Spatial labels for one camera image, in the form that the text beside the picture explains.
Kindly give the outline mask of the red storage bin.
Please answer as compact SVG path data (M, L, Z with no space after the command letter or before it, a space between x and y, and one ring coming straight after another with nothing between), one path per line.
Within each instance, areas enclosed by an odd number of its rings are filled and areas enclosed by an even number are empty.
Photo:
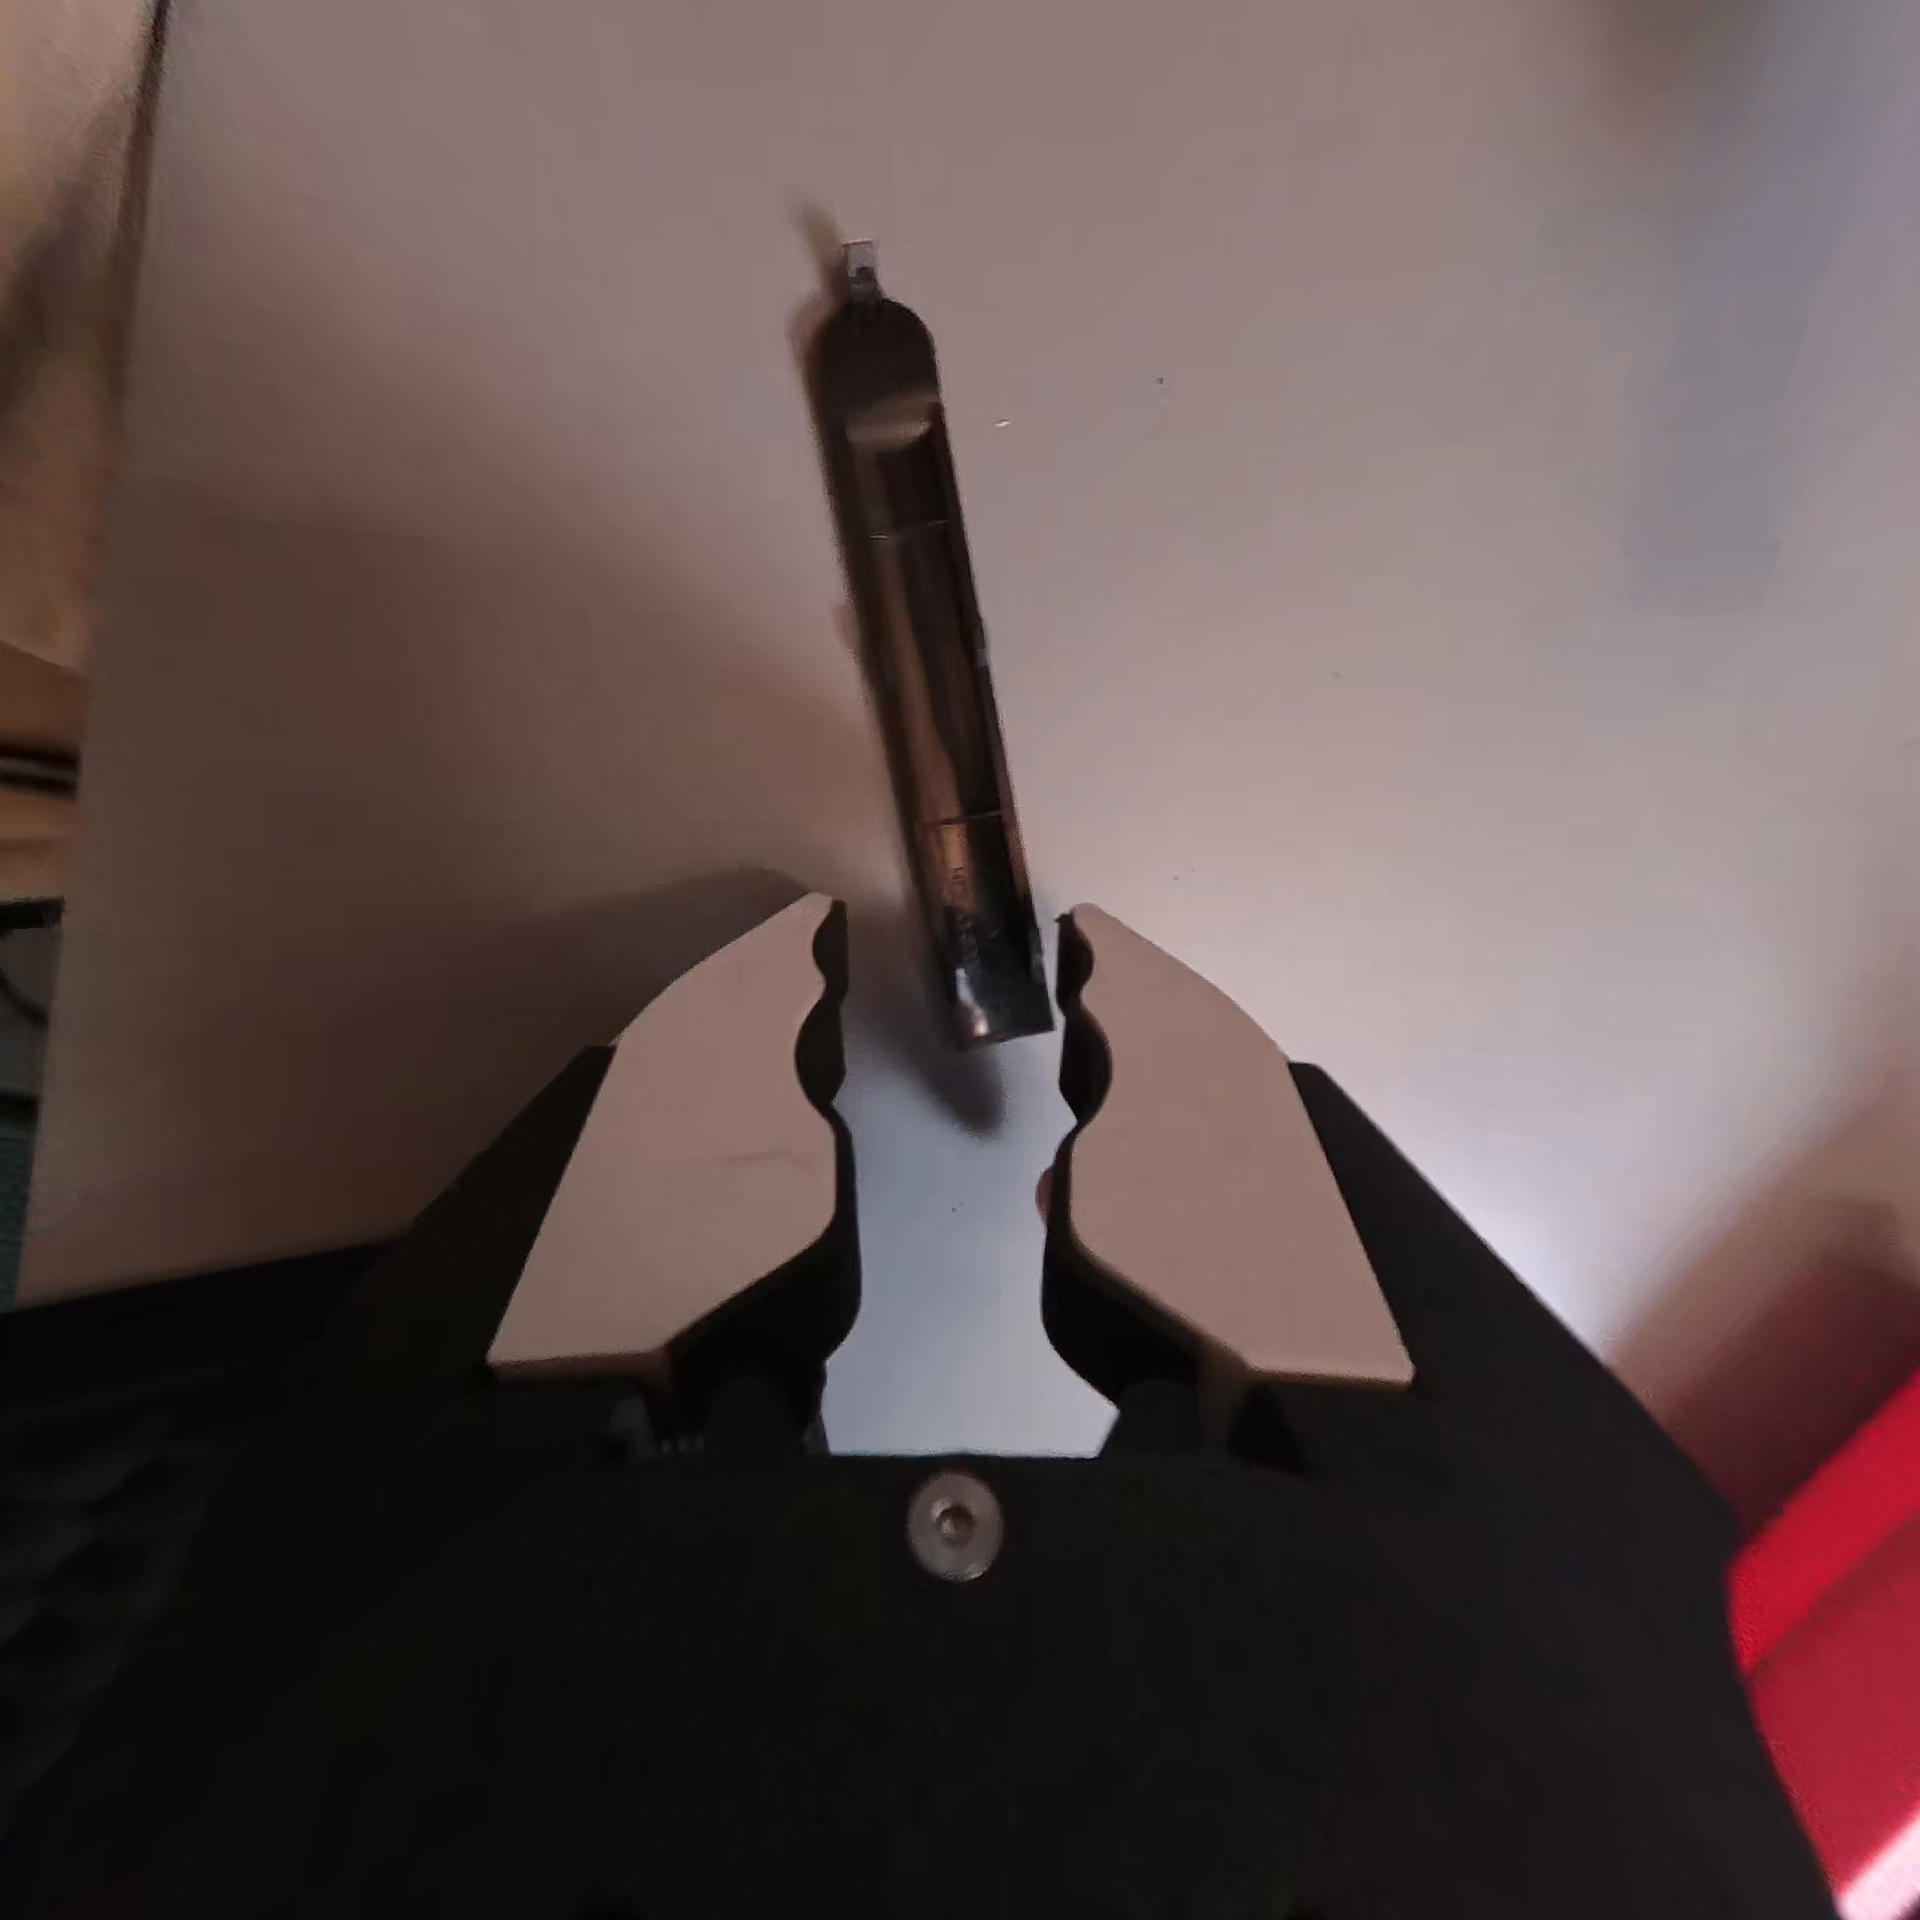
M1726 1610L1836 1911L1917 1914L1917 1376L1742 1546Z

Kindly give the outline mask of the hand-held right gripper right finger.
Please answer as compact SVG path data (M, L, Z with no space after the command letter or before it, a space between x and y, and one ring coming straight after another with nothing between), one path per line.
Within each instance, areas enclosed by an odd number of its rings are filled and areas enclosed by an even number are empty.
M1049 1192L1065 1275L1234 1383L1408 1389L1414 1358L1285 1050L1096 905L1060 917Z

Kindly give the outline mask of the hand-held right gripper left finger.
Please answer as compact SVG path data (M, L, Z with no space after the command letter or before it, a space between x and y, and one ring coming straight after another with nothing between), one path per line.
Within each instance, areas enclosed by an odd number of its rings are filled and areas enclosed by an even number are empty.
M803 896L610 1041L488 1365L817 1383L858 1311L847 907Z

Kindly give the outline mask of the person's beige hoodie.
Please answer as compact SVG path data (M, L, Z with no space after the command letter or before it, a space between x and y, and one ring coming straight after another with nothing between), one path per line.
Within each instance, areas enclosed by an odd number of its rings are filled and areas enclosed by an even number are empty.
M2 5L2 635L80 676L121 446L159 5Z

